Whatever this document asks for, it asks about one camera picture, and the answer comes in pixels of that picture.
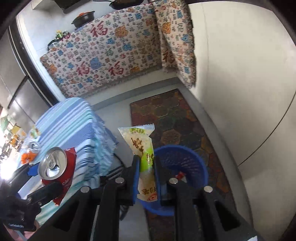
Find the person's left hand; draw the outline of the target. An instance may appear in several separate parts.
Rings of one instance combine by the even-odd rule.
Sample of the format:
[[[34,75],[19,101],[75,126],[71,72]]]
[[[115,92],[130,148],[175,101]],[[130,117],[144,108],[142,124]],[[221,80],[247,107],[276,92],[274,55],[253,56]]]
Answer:
[[[40,225],[37,220],[35,220],[34,225],[36,226],[36,230],[33,232],[12,230],[9,228],[7,228],[7,231],[9,232],[13,240],[24,241],[28,240],[40,228]]]

